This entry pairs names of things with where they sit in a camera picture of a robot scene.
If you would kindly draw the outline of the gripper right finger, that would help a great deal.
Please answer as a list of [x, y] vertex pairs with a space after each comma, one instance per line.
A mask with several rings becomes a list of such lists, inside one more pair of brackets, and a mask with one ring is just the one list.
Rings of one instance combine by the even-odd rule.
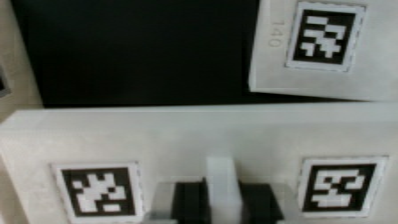
[[277, 224], [284, 220], [271, 187], [266, 183], [239, 183], [243, 200], [239, 224]]

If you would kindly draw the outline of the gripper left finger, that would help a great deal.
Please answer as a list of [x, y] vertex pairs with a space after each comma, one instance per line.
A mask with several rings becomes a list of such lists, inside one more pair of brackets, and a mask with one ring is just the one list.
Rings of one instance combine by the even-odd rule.
[[206, 180], [175, 183], [170, 218], [177, 224], [211, 224]]

